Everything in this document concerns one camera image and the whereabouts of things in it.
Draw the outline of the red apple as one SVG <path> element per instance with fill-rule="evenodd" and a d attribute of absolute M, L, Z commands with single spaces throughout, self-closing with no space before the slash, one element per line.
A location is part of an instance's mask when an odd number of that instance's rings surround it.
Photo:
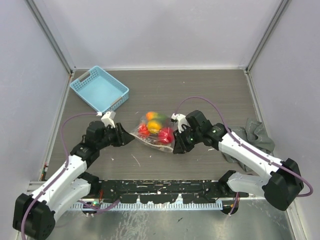
<path fill-rule="evenodd" d="M 173 130 L 170 127 L 162 128 L 157 134 L 157 139 L 160 143 L 171 144 L 174 141 Z"/>

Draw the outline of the red pear shaped fruit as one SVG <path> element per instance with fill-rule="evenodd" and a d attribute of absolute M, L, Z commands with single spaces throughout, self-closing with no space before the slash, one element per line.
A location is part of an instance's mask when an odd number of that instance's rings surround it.
<path fill-rule="evenodd" d="M 147 137 L 150 135 L 150 132 L 148 130 L 148 127 L 145 123 L 141 123 L 139 126 L 138 126 L 138 134 L 142 137 Z"/>

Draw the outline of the clear zip top bag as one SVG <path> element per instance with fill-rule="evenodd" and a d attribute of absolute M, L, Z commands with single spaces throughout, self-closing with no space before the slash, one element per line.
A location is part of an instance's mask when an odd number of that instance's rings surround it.
<path fill-rule="evenodd" d="M 142 144 L 153 149 L 173 153 L 175 145 L 175 124 L 165 114 L 149 111 L 144 114 L 139 124 L 130 131 Z"/>

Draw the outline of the yellow lemon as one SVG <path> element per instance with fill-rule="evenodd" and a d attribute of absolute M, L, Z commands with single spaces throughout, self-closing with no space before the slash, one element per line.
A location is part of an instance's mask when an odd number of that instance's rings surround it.
<path fill-rule="evenodd" d="M 147 122 L 147 128 L 151 134 L 158 134 L 158 132 L 163 128 L 163 125 L 157 119 L 152 119 Z"/>

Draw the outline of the green orange mango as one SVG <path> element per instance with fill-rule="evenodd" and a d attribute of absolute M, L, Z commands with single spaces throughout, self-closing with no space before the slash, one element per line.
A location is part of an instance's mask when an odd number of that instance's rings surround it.
<path fill-rule="evenodd" d="M 159 113 L 159 112 L 154 112 L 154 111 L 149 111 L 145 114 L 145 117 L 147 121 L 157 121 L 160 123 L 165 123 L 168 119 L 168 117 L 165 114 Z"/>

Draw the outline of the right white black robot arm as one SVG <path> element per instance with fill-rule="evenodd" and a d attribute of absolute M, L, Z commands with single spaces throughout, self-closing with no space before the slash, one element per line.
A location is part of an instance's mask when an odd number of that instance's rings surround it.
<path fill-rule="evenodd" d="M 298 164 L 288 158 L 283 161 L 252 146 L 222 123 L 212 124 L 205 115 L 194 110 L 188 115 L 174 113 L 174 154 L 190 152 L 202 143 L 240 161 L 255 175 L 227 171 L 218 181 L 225 197 L 248 193 L 263 197 L 280 211 L 285 211 L 304 188 Z"/>

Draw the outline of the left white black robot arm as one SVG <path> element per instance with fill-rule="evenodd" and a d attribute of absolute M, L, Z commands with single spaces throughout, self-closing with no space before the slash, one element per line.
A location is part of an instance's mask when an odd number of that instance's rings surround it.
<path fill-rule="evenodd" d="M 35 240 L 45 240 L 61 215 L 82 197 L 100 193 L 99 179 L 87 169 L 106 147 L 122 147 L 135 138 L 120 123 L 105 125 L 92 121 L 64 164 L 31 194 L 22 193 L 15 201 L 12 227 Z"/>

